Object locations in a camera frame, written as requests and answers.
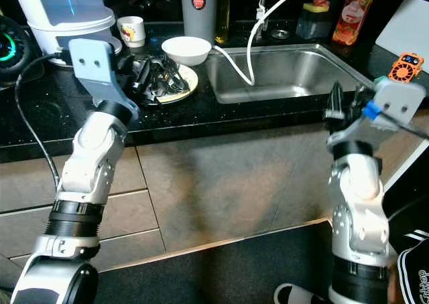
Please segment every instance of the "stainless steel sink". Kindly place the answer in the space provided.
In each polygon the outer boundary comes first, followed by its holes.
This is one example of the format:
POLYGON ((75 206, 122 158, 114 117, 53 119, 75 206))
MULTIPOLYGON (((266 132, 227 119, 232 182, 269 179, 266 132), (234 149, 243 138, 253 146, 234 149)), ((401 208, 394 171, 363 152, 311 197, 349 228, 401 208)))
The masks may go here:
MULTIPOLYGON (((245 48, 227 52, 248 75, 245 48)), ((227 59, 212 51, 207 60, 208 77, 220 103, 326 94, 339 81, 344 91, 372 82, 318 44, 252 48, 255 86, 247 85, 227 59)))

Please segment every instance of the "cup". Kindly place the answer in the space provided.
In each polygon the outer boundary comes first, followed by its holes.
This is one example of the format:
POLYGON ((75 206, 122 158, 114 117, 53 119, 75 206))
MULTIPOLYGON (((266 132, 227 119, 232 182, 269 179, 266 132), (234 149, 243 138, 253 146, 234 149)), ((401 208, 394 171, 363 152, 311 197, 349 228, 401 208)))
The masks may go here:
POLYGON ((145 26, 143 18, 138 16, 125 16, 116 21, 121 38, 129 48, 139 48, 145 45, 145 26))

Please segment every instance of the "floor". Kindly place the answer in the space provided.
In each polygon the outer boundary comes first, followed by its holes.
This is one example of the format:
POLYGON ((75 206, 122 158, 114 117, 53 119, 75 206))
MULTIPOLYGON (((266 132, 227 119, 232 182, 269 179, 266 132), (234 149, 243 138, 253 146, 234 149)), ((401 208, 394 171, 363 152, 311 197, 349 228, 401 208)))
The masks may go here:
POLYGON ((100 274, 95 303, 273 303, 281 283, 326 298, 332 274, 329 222, 100 274))

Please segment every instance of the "gray bottle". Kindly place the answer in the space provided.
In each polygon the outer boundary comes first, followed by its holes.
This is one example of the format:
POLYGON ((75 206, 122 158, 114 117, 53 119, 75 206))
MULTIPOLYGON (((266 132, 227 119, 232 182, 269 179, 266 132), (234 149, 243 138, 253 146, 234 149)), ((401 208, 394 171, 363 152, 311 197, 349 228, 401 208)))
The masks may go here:
POLYGON ((182 0, 185 36, 215 42, 217 0, 182 0))

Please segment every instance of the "plate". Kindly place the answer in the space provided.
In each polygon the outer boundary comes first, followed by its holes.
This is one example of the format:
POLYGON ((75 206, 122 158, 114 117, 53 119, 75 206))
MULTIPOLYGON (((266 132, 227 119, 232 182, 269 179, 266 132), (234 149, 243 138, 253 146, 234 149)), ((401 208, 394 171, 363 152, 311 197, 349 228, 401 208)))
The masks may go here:
POLYGON ((173 102, 182 100, 183 98, 186 98, 187 96, 191 95, 195 91, 196 86, 198 85, 198 75, 196 75, 195 71, 192 68, 189 68, 188 66, 180 64, 179 74, 188 83, 189 90, 178 94, 171 94, 171 95, 157 97, 158 101, 161 104, 168 104, 168 103, 173 103, 173 102))

